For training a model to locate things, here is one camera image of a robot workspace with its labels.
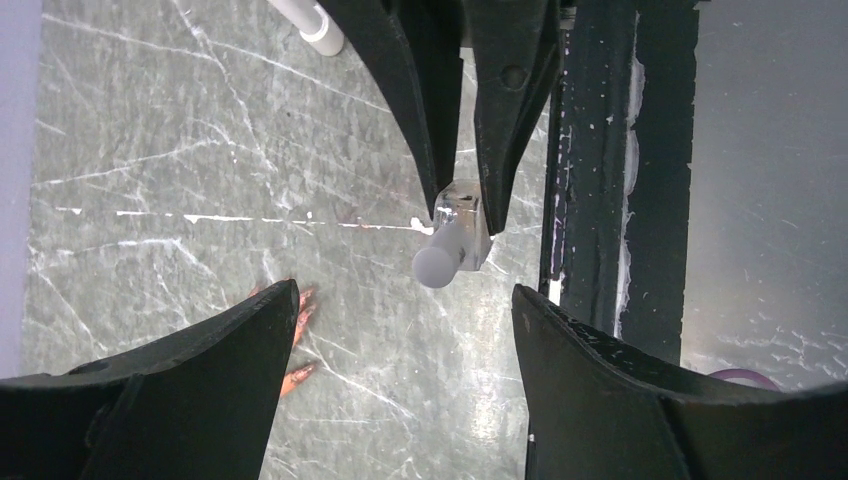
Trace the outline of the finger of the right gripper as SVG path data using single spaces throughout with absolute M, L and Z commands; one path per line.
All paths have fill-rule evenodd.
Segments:
M 474 126 L 489 233 L 505 229 L 518 164 L 560 66 L 557 1 L 465 1 L 474 55 Z
M 428 213 L 454 178 L 463 60 L 457 1 L 325 0 L 415 161 Z

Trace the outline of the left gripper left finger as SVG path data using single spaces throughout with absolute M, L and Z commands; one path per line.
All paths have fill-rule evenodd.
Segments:
M 292 280 L 62 375 L 1 383 L 5 479 L 256 479 L 299 313 Z

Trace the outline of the clear nail polish bottle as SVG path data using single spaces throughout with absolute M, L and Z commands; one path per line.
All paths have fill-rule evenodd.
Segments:
M 440 289 L 459 271 L 479 271 L 493 244 L 489 235 L 480 184 L 455 180 L 436 197 L 434 231 L 425 247 L 413 258 L 416 279 L 423 286 Z

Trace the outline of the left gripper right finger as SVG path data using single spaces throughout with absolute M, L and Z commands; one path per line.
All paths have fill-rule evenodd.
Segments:
M 538 479 L 843 479 L 847 387 L 777 392 L 652 357 L 512 293 Z

